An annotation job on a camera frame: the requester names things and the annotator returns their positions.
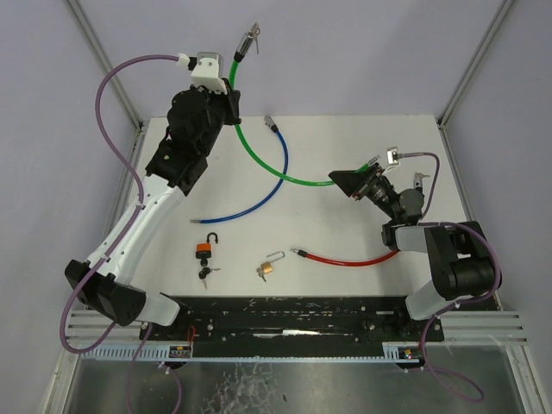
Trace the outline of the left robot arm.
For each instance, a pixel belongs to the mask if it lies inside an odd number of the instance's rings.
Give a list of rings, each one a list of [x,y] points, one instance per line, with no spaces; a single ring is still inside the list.
[[[81,303],[120,326],[173,323],[177,302],[136,287],[135,271],[161,224],[206,170],[223,126],[240,123],[240,96],[221,78],[173,97],[165,135],[146,166],[137,199],[100,247],[86,260],[66,266],[66,279]]]

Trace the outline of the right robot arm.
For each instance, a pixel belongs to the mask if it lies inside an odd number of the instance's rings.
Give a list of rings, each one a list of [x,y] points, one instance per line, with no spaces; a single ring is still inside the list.
[[[421,222],[427,200],[424,174],[417,172],[413,186],[401,192],[378,163],[363,171],[333,171],[329,178],[347,197],[367,198],[390,218],[381,230],[390,250],[427,255],[430,281],[405,299],[411,319],[424,320],[464,303],[484,301],[500,287],[496,254],[477,222]]]

